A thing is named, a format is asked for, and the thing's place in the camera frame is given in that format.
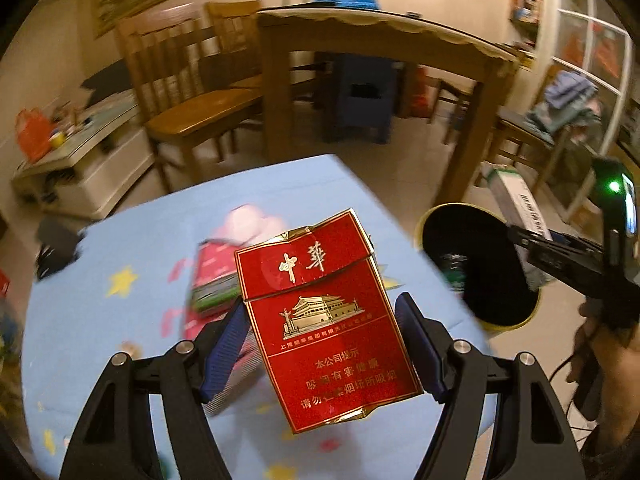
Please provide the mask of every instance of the blue stool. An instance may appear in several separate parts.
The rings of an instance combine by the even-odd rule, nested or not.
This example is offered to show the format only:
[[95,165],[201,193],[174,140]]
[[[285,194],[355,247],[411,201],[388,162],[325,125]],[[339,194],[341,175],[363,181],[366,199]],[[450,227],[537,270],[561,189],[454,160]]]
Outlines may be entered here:
[[336,121],[338,128],[377,128],[374,140],[389,142],[398,74],[393,61],[382,57],[341,54],[334,70],[339,74]]

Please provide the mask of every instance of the person's hand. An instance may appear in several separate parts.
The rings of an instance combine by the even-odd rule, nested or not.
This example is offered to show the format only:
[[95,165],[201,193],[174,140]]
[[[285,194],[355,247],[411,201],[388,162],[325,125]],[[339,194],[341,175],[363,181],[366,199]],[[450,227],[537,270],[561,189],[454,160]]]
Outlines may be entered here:
[[[623,444],[634,428],[640,430],[640,329],[636,325],[630,333],[613,333],[591,317],[590,300],[580,306],[580,314],[587,320],[575,333],[574,351],[591,339],[589,345],[604,377],[596,446],[604,452]],[[584,363],[584,353],[572,359],[568,383],[579,380]]]

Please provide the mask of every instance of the zhonghua cigarette pack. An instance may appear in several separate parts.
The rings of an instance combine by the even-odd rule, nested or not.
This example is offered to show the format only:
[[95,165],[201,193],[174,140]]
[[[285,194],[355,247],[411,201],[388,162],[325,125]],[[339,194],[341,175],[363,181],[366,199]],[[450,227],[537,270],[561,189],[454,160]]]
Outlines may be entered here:
[[352,210],[236,252],[258,347],[294,433],[422,392]]

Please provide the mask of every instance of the window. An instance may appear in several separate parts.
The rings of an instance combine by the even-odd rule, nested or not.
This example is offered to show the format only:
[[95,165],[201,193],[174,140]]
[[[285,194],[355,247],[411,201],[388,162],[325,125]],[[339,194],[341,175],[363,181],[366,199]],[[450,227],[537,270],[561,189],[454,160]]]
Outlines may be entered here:
[[618,135],[630,80],[634,46],[605,0],[557,0],[558,31],[552,60],[590,79],[601,121],[576,133],[548,181],[566,219],[590,192],[594,154],[606,155]]

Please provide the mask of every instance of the gold building illustration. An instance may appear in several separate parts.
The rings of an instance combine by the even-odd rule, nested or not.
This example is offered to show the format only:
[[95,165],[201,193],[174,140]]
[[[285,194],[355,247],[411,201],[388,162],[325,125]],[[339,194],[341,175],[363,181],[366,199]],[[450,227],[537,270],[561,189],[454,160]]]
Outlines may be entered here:
[[302,298],[293,310],[284,309],[284,339],[299,336],[320,327],[343,321],[364,312],[356,300],[345,303],[339,296],[312,296]]

